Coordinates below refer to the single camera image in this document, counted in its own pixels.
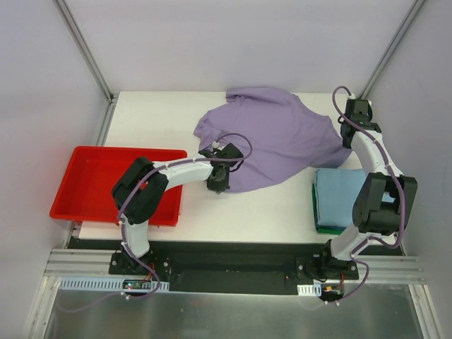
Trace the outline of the lilac t shirt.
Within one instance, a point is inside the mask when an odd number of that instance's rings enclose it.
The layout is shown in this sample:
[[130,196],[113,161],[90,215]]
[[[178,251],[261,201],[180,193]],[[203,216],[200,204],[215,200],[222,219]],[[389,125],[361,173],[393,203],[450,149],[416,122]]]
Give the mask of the lilac t shirt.
[[230,176],[229,192],[281,184],[308,167],[337,168],[351,151],[330,117],[311,111],[297,95],[277,88],[239,88],[209,110],[194,135],[199,148],[232,143],[247,157]]

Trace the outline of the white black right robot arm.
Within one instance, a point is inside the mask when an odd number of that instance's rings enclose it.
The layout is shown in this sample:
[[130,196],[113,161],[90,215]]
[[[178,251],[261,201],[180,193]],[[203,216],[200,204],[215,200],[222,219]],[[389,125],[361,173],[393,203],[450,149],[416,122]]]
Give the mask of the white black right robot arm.
[[405,176],[388,154],[370,102],[350,97],[340,116],[343,146],[356,153],[366,179],[352,208],[352,224],[325,244],[318,260],[319,273],[329,279],[350,269],[353,258],[374,242],[399,247],[417,193],[417,180]]

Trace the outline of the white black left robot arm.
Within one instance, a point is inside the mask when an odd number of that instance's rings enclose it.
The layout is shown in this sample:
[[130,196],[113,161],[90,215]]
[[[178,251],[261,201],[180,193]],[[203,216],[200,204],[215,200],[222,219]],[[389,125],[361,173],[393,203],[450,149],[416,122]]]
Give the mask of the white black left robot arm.
[[121,244],[128,254],[126,268],[135,275],[147,271],[148,221],[166,191],[191,182],[205,182],[209,190],[222,193],[230,187],[231,168],[241,165],[245,159],[232,143],[169,162],[136,158],[111,191],[118,210]]

